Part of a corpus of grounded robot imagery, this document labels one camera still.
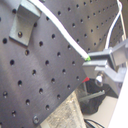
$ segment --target metal surface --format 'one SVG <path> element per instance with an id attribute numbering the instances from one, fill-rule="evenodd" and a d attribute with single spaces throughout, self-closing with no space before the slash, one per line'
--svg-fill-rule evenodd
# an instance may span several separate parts
<path id="1" fill-rule="evenodd" d="M 27 0 L 22 0 L 14 18 L 9 37 L 28 46 L 34 24 L 41 11 Z"/>
<path id="2" fill-rule="evenodd" d="M 33 29 L 28 47 L 9 38 L 20 3 L 21 0 L 0 0 L 2 128 L 37 127 L 86 77 L 84 60 L 44 14 Z M 118 12 L 116 0 L 50 0 L 45 5 L 86 51 L 104 49 L 106 34 Z M 119 19 L 111 45 L 121 35 Z M 39 119 L 37 125 L 33 123 L 35 116 Z"/>

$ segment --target perforated metal panel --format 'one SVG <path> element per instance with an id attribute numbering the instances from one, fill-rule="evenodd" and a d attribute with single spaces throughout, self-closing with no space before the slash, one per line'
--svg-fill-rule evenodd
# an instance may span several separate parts
<path id="1" fill-rule="evenodd" d="M 34 128 L 52 113 L 86 77 L 83 59 L 66 42 L 48 17 L 34 25 L 28 47 L 9 38 L 21 0 L 0 0 L 0 125 Z M 48 0 L 59 18 L 86 51 L 104 49 L 116 0 Z M 120 19 L 111 45 L 122 35 Z M 35 125 L 33 118 L 39 122 Z"/>

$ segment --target white cable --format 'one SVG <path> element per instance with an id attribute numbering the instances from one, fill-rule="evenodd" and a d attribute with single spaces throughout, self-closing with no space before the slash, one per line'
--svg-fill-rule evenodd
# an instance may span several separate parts
<path id="1" fill-rule="evenodd" d="M 117 1 L 117 2 L 118 2 L 119 12 L 118 12 L 116 18 L 114 19 L 114 21 L 113 21 L 113 23 L 112 23 L 110 29 L 109 29 L 109 32 L 108 32 L 108 35 L 107 35 L 107 39 L 106 39 L 105 49 L 108 49 L 108 47 L 109 47 L 109 43 L 110 43 L 110 38 L 111 38 L 112 30 L 113 30 L 113 28 L 114 28 L 114 26 L 115 26 L 115 24 L 116 24 L 116 22 L 117 22 L 119 16 L 121 15 L 122 3 L 121 3 L 120 1 Z"/>
<path id="2" fill-rule="evenodd" d="M 34 4 L 39 10 L 41 10 L 50 20 L 55 24 L 58 30 L 62 33 L 64 38 L 69 42 L 69 44 L 85 59 L 89 59 L 89 55 L 76 43 L 76 41 L 69 35 L 67 30 L 64 28 L 62 23 L 56 18 L 56 16 L 39 0 L 29 0 Z"/>

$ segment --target bolt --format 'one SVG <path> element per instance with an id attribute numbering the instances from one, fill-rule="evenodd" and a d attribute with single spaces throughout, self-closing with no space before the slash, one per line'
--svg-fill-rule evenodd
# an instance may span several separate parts
<path id="1" fill-rule="evenodd" d="M 97 75 L 97 77 L 95 79 L 95 84 L 98 87 L 103 87 L 103 74 Z"/>
<path id="2" fill-rule="evenodd" d="M 37 116 L 34 116 L 34 118 L 33 118 L 33 123 L 34 123 L 34 124 L 38 124 L 38 123 L 39 123 L 39 119 L 38 119 Z"/>
<path id="3" fill-rule="evenodd" d="M 18 32 L 18 36 L 21 38 L 23 36 L 22 32 Z"/>

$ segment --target screw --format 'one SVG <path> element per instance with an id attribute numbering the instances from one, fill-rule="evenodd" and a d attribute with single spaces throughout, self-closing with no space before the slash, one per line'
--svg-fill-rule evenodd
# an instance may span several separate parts
<path id="1" fill-rule="evenodd" d="M 33 118 L 33 123 L 34 123 L 34 124 L 38 124 L 38 123 L 39 123 L 39 119 L 38 119 L 37 116 L 34 116 L 34 118 Z"/>
<path id="2" fill-rule="evenodd" d="M 21 38 L 23 36 L 22 32 L 18 32 L 18 36 Z"/>

